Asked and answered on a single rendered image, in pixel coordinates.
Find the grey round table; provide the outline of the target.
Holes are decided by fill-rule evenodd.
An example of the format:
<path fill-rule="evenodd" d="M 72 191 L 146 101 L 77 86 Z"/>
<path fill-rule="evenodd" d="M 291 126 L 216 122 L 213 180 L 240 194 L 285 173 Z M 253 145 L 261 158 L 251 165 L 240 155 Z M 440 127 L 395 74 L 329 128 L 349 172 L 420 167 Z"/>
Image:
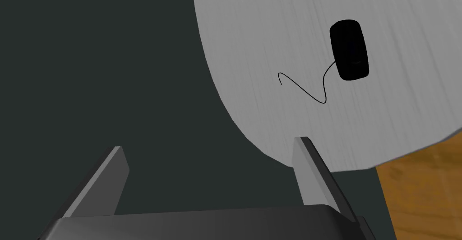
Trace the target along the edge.
<path fill-rule="evenodd" d="M 367 169 L 462 130 L 462 0 L 194 0 L 207 64 L 246 138 L 292 166 L 308 137 L 331 171 Z M 344 81 L 329 29 L 360 23 L 370 73 Z"/>

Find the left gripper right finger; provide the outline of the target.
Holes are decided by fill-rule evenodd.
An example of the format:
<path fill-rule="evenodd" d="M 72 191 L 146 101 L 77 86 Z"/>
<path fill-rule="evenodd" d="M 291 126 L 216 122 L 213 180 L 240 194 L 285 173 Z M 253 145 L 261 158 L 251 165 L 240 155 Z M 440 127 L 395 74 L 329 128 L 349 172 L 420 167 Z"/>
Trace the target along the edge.
<path fill-rule="evenodd" d="M 348 220 L 357 222 L 351 205 L 308 137 L 294 139 L 292 166 L 303 204 L 328 205 Z"/>

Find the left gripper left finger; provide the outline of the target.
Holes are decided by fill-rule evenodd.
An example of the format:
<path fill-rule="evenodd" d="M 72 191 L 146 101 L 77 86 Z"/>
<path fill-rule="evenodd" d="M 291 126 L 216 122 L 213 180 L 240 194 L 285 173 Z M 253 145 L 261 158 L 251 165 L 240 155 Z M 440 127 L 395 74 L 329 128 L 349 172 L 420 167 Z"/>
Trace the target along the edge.
<path fill-rule="evenodd" d="M 113 215 L 128 174 L 129 166 L 123 148 L 109 147 L 78 186 L 62 217 Z"/>

